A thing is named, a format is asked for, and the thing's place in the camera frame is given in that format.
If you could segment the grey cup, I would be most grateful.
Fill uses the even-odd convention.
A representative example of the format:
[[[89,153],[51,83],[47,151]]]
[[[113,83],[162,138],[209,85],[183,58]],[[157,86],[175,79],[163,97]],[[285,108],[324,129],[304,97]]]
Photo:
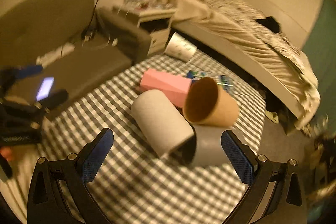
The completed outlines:
[[[182,146],[185,165],[207,167],[230,164],[221,144],[221,136],[226,128],[196,124],[192,128],[194,136]]]

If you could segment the white cylindrical cup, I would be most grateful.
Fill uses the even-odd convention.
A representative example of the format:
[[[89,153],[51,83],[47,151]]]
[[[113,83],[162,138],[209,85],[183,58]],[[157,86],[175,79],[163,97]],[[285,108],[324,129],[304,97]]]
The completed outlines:
[[[159,158],[167,157],[194,136],[194,130],[160,90],[140,94],[131,114]]]

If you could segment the white printed paper cup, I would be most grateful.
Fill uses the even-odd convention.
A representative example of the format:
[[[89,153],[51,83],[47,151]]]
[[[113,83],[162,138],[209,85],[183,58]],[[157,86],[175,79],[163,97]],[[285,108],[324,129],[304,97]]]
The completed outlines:
[[[196,53],[197,47],[175,32],[169,40],[164,53],[184,62],[188,62]]]

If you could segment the black white checkered cloth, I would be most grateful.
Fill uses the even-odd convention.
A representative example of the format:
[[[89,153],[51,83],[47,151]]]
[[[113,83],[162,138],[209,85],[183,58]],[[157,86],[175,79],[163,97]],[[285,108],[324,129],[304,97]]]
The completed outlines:
[[[245,192],[234,169],[189,168],[178,153],[160,159],[131,116],[136,87],[149,68],[175,75],[205,71],[227,75],[240,108],[235,129],[254,152],[260,147],[265,100],[239,76],[197,51],[187,63],[155,55],[125,70],[62,112],[43,130],[39,155],[64,159],[80,151],[105,127],[114,144],[88,189],[113,223],[222,223]]]

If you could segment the lit smartphone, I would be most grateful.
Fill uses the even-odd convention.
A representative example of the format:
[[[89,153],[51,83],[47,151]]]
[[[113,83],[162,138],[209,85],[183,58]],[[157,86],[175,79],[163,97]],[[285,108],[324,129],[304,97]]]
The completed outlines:
[[[40,101],[42,99],[47,98],[49,96],[53,84],[54,84],[53,77],[44,78],[37,92],[36,101]]]

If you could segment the blue green packet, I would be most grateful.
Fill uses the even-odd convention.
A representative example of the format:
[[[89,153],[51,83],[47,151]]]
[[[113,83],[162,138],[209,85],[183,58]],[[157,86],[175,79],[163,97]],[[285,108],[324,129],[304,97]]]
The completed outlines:
[[[217,73],[206,71],[188,71],[186,73],[186,78],[191,79],[192,82],[206,77],[213,79],[219,86],[223,88],[223,90],[228,93],[231,93],[234,90],[234,83],[232,79],[227,75],[220,75]]]

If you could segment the pink box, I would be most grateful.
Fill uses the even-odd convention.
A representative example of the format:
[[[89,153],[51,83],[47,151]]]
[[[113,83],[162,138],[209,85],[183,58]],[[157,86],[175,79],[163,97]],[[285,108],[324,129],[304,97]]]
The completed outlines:
[[[160,90],[169,101],[178,108],[183,108],[192,80],[168,72],[148,69],[143,73],[139,88],[142,92]]]

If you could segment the black garment on bed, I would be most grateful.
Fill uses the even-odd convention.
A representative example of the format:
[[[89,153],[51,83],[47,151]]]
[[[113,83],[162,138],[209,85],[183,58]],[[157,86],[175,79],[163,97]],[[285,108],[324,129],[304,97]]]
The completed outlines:
[[[270,31],[272,31],[275,34],[279,34],[281,32],[281,26],[276,21],[276,19],[272,16],[268,16],[263,19],[255,19],[255,22],[258,24],[261,24],[262,26],[268,28]]]

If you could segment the bed with striped bedding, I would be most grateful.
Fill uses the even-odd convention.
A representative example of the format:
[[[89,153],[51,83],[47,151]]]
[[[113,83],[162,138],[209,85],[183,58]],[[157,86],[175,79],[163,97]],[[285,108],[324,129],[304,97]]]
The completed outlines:
[[[316,114],[318,80],[303,51],[260,24],[261,11],[244,0],[161,0],[175,5],[173,26],[253,76],[295,116],[301,130]]]

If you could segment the white bedside cabinet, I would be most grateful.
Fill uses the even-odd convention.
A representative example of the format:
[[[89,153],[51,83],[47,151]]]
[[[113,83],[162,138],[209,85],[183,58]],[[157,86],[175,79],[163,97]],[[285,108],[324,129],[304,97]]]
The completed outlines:
[[[150,37],[148,55],[163,51],[171,30],[173,16],[176,8],[132,8],[127,6],[114,5],[113,12],[123,16],[134,23],[138,28],[146,30]]]

